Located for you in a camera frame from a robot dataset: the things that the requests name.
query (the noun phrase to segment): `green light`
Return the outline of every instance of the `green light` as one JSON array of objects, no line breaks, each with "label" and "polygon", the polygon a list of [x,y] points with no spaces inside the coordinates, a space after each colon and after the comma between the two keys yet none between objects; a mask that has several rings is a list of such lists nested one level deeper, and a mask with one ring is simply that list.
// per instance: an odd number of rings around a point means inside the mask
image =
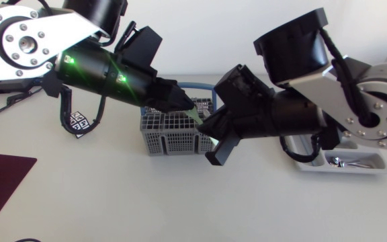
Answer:
[{"label": "green light", "polygon": [[124,75],[119,75],[119,81],[126,82],[126,77]]}]

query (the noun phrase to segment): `green object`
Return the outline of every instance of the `green object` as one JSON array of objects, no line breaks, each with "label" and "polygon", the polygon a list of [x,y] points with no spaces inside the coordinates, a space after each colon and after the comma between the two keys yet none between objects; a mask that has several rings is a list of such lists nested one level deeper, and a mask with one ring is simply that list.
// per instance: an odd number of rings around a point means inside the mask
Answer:
[{"label": "green object", "polygon": [[[200,114],[198,113],[196,106],[193,107],[191,110],[184,111],[185,114],[190,117],[191,119],[195,120],[198,124],[203,124],[202,119],[200,118]],[[215,138],[210,137],[210,140],[212,141],[213,145],[218,145],[219,140],[216,140]]]},{"label": "green object", "polygon": [[200,118],[200,114],[198,113],[198,111],[196,110],[196,106],[193,107],[191,110],[186,110],[184,111],[185,114],[192,118],[193,120],[195,120],[198,124],[202,124],[202,119]]}]

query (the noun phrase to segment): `white table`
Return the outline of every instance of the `white table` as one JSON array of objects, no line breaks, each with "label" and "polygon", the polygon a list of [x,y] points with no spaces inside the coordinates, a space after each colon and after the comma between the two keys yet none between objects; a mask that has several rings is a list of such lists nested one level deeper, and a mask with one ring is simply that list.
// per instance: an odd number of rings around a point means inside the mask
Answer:
[{"label": "white table", "polygon": [[[73,97],[91,121],[99,96]],[[242,140],[224,167],[149,157],[138,108],[108,99],[101,125],[77,140],[59,101],[41,92],[0,114],[0,154],[38,159],[0,212],[1,242],[387,241],[387,175],[298,171],[277,138]]]}]

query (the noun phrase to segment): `metal plate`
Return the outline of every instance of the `metal plate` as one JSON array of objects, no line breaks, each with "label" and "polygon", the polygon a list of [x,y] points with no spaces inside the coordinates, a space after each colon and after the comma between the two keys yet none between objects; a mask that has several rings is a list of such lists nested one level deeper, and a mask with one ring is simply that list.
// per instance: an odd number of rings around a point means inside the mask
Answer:
[{"label": "metal plate", "polygon": [[[35,67],[99,31],[83,16],[69,9],[66,11],[64,14],[29,19],[9,26],[4,36],[13,36],[13,41],[3,38],[7,55],[18,53],[19,58],[12,59],[14,62],[24,67]],[[19,41],[26,36],[33,38],[37,44],[37,50],[30,54],[24,53],[19,46]],[[37,64],[32,64],[32,59],[37,60]]]},{"label": "metal plate", "polygon": [[363,98],[370,107],[370,111],[380,117],[377,127],[367,128],[361,125],[357,116],[347,104],[340,82],[326,77],[324,73],[317,73],[290,82],[290,85],[322,108],[328,115],[343,125],[352,135],[367,140],[380,140],[387,136],[387,102],[362,92]]}]

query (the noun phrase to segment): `white wall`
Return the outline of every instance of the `white wall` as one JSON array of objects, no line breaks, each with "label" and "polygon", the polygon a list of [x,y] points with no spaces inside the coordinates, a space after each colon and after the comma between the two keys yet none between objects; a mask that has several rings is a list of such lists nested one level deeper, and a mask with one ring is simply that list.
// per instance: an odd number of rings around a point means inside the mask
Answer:
[{"label": "white wall", "polygon": [[[48,2],[60,7],[63,0]],[[153,67],[161,74],[223,74],[238,63],[264,73],[253,41],[318,7],[325,8],[326,29],[343,54],[371,64],[386,58],[385,0],[129,0],[120,34],[131,20],[158,32],[164,40]]]}]

